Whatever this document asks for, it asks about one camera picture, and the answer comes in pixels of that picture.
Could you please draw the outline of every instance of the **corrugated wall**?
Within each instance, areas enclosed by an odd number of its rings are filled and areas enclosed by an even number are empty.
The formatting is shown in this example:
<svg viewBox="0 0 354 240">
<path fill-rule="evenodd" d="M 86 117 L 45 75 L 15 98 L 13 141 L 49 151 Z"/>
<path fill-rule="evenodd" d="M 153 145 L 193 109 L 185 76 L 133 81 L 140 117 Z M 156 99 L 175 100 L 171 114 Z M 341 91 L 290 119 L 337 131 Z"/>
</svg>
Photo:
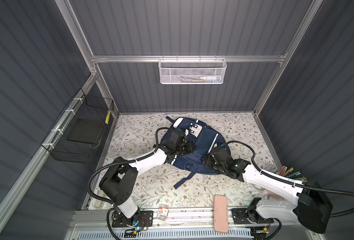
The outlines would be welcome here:
<svg viewBox="0 0 354 240">
<path fill-rule="evenodd" d="M 324 1 L 260 118 L 283 165 L 354 191 L 354 1 Z M 354 206 L 330 199 L 333 212 Z M 354 239 L 354 214 L 330 219 L 325 236 Z"/>
<path fill-rule="evenodd" d="M 0 202 L 89 74 L 54 1 L 0 0 Z M 0 239 L 61 239 L 92 168 L 49 159 Z"/>
<path fill-rule="evenodd" d="M 228 63 L 223 84 L 160 84 L 157 63 L 100 63 L 120 112 L 253 110 L 277 63 Z"/>
<path fill-rule="evenodd" d="M 279 55 L 310 0 L 70 2 L 94 55 Z M 156 64 L 99 66 L 120 112 L 158 112 L 253 110 L 276 64 L 229 63 L 211 86 L 164 86 Z"/>
</svg>

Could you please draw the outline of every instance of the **yellow pencil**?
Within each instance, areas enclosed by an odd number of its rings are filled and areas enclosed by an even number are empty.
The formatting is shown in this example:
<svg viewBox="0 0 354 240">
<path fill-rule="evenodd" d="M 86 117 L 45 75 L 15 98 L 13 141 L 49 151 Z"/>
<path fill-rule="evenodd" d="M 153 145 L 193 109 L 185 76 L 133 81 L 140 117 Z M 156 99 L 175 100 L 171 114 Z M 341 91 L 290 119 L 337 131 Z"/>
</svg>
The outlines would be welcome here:
<svg viewBox="0 0 354 240">
<path fill-rule="evenodd" d="M 286 173 L 284 173 L 283 177 L 285 177 L 285 175 L 287 175 L 288 173 L 290 173 L 293 170 L 293 168 L 291 167 L 289 170 L 286 171 Z"/>
</svg>

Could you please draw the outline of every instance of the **floral pattern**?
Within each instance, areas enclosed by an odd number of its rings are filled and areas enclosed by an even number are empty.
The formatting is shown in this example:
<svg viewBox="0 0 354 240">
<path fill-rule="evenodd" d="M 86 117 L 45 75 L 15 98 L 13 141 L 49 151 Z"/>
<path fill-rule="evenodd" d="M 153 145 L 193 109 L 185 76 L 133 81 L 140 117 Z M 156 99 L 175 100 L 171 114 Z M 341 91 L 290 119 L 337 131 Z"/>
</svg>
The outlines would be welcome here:
<svg viewBox="0 0 354 240">
<path fill-rule="evenodd" d="M 157 128 L 171 125 L 166 116 L 172 119 L 199 119 L 221 132 L 226 141 L 238 140 L 249 144 L 256 151 L 255 161 L 262 169 L 277 171 L 252 113 L 120 115 L 104 165 L 119 156 L 131 158 L 151 151 Z M 161 130 L 158 138 L 161 139 L 165 132 Z M 250 161 L 252 154 L 245 146 L 232 144 L 230 149 L 234 159 Z M 105 172 L 106 170 L 101 172 L 99 180 Z M 214 195 L 226 196 L 229 206 L 248 205 L 254 197 L 269 199 L 265 191 L 258 191 L 249 184 L 225 175 L 196 174 L 178 189 L 174 189 L 173 185 L 189 173 L 170 164 L 154 167 L 139 176 L 131 196 L 141 208 L 158 208 L 159 204 L 174 208 L 210 207 L 213 206 Z M 92 199 L 89 209 L 100 209 L 95 203 L 96 200 Z M 105 203 L 102 209 L 109 207 Z"/>
</svg>

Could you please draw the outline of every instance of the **navy blue backpack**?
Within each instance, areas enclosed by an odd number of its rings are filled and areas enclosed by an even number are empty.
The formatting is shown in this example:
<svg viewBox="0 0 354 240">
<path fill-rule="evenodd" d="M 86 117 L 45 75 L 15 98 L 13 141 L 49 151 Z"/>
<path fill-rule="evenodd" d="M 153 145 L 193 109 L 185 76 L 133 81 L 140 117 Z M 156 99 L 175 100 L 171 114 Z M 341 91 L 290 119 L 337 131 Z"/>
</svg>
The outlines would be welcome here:
<svg viewBox="0 0 354 240">
<path fill-rule="evenodd" d="M 193 144 L 196 146 L 192 153 L 176 156 L 175 158 L 167 161 L 169 164 L 176 166 L 179 169 L 188 170 L 191 172 L 187 177 L 176 183 L 174 188 L 177 189 L 179 186 L 183 185 L 185 181 L 191 179 L 196 173 L 205 175 L 219 174 L 216 170 L 203 166 L 202 161 L 210 149 L 218 145 L 225 144 L 225 139 L 223 136 L 206 123 L 197 119 L 178 118 L 176 120 L 172 120 L 170 117 L 166 118 L 172 122 L 170 128 L 180 129 L 185 132 L 189 131 L 187 134 L 187 141 L 193 141 Z M 168 130 L 162 137 L 161 143 L 165 143 L 170 135 L 171 130 Z"/>
</svg>

